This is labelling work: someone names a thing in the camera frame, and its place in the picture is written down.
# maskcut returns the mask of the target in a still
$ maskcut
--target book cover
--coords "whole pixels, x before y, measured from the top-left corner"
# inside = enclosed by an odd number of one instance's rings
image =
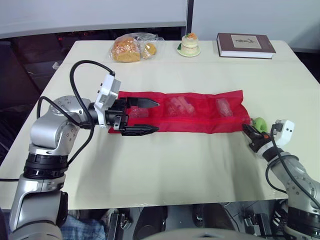
[[[276,53],[266,35],[218,33],[219,51]]]

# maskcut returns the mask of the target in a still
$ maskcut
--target red fabric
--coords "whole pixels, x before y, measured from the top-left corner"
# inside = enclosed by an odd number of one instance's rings
[[[250,117],[242,106],[242,90],[221,94],[120,91],[119,98],[149,98],[160,104],[153,108],[131,107],[128,125],[149,124],[158,132],[231,133],[242,131]],[[116,133],[112,128],[109,133]]]

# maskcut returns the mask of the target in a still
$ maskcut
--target pastry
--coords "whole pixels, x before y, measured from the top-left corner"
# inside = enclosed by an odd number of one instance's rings
[[[133,37],[118,37],[111,49],[112,57],[118,62],[138,62],[140,61],[139,43]]]
[[[157,48],[152,43],[148,42],[146,45],[144,45],[144,49],[142,52],[142,57],[144,59],[150,58],[152,55],[155,55],[157,52]]]

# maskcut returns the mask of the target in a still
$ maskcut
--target white plate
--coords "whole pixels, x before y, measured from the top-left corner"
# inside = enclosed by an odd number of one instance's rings
[[[181,56],[184,56],[184,57],[195,57],[195,56],[199,55],[200,52],[201,52],[201,49],[200,49],[199,46],[198,46],[198,49],[199,49],[199,51],[196,52],[195,54],[183,53],[183,52],[181,52],[181,50],[179,50],[178,48],[176,49],[176,51],[177,51]]]

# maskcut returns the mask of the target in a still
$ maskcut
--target brown book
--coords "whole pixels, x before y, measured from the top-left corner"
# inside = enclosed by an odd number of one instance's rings
[[[266,35],[218,33],[220,57],[271,59],[276,53]]]

